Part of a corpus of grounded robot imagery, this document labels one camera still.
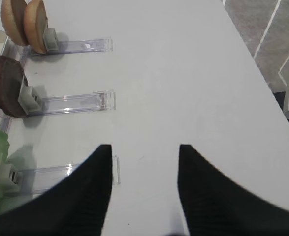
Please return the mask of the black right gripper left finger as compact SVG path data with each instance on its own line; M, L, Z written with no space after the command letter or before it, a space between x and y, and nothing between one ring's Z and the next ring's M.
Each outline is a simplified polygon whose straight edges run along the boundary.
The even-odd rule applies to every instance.
M0 236L99 236L112 185L112 148L100 145L53 188L0 215Z

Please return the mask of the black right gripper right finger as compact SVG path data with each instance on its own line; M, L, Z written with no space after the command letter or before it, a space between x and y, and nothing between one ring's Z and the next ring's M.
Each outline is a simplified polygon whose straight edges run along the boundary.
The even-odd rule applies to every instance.
M289 211L247 191L180 145L178 192L192 236L289 236Z

